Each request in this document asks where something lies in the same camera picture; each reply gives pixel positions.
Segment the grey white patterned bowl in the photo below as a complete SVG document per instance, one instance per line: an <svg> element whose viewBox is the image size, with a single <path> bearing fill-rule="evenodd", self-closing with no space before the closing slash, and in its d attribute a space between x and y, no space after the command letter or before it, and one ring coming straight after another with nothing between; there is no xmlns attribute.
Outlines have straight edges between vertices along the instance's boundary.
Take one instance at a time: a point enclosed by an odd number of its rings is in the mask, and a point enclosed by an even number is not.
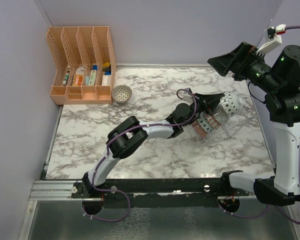
<svg viewBox="0 0 300 240"><path fill-rule="evenodd" d="M215 109L213 116L221 126L224 126L229 120L228 114L222 107Z"/></svg>

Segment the dark blue patterned bowl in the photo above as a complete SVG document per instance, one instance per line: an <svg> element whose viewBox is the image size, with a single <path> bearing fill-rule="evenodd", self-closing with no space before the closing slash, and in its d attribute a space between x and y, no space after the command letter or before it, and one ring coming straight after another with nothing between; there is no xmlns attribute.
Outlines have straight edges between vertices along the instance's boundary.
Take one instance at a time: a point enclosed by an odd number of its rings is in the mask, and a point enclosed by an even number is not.
<svg viewBox="0 0 300 240"><path fill-rule="evenodd" d="M208 121L208 123L217 130L221 125L220 123L215 119L215 117L211 114L205 114L205 118Z"/></svg>

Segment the white diamond patterned bowl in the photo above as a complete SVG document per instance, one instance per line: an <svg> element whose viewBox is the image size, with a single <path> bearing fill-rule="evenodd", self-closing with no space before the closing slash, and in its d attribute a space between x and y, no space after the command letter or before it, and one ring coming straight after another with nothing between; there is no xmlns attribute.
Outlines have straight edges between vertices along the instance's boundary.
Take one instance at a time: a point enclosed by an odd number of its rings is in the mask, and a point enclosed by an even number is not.
<svg viewBox="0 0 300 240"><path fill-rule="evenodd" d="M223 110L231 118L239 113L242 106L242 98L237 91L227 91L220 99Z"/></svg>

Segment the light blue patterned bowl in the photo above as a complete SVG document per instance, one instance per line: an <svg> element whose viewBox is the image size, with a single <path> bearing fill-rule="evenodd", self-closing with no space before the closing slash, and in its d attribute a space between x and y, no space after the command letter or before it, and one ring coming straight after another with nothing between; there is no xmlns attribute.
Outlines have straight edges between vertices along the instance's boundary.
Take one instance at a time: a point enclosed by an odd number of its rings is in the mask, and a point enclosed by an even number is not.
<svg viewBox="0 0 300 240"><path fill-rule="evenodd" d="M215 129L211 126L211 124L208 122L208 120L206 119L206 117L200 116L197 119L199 125L202 127L202 129L206 132L206 133L211 133L213 132Z"/></svg>

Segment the red floral bowl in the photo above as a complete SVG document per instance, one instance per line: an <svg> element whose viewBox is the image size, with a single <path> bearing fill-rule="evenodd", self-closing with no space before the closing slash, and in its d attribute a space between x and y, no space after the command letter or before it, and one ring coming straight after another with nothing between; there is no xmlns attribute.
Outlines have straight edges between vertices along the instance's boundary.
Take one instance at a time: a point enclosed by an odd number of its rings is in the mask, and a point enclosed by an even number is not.
<svg viewBox="0 0 300 240"><path fill-rule="evenodd" d="M193 129L195 130L195 132L201 137L201 138L205 138L207 136L207 132L201 127L201 125L199 124L199 122L196 120L194 121L192 124Z"/></svg>

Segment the pink patterned bowl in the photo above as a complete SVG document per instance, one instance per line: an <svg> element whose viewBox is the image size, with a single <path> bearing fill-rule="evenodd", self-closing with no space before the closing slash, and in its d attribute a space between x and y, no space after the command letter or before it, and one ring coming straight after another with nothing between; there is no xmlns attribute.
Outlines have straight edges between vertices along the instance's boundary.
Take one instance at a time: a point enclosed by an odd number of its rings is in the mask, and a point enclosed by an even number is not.
<svg viewBox="0 0 300 240"><path fill-rule="evenodd" d="M111 91L113 100L120 104L128 102L132 94L132 89L127 85L117 85Z"/></svg>

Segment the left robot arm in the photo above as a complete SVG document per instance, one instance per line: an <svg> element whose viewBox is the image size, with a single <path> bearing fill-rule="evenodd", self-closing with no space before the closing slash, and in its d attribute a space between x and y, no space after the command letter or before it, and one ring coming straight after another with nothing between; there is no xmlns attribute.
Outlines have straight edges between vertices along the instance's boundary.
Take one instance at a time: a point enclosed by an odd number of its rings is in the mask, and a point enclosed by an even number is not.
<svg viewBox="0 0 300 240"><path fill-rule="evenodd" d="M107 176L115 165L130 157L150 139L173 139L184 132L184 127L191 125L202 114L211 114L221 102L224 93L199 94L189 89L182 89L191 98L192 103L180 103L174 111L161 121L144 122L136 116L130 116L107 135L107 142L102 158L92 170L82 177L83 191L93 198L100 192Z"/></svg>

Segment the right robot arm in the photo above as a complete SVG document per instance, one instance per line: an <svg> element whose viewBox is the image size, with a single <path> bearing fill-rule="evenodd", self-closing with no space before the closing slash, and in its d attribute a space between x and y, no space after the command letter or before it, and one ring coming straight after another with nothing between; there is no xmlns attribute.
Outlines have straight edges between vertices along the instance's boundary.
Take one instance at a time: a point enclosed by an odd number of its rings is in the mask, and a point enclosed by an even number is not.
<svg viewBox="0 0 300 240"><path fill-rule="evenodd" d="M231 72L235 80L249 80L265 92L276 140L274 176L262 178L241 170L224 172L220 191L230 196L237 189L244 190L273 206L300 202L300 46L285 46L273 66L246 42L207 62L219 75Z"/></svg>

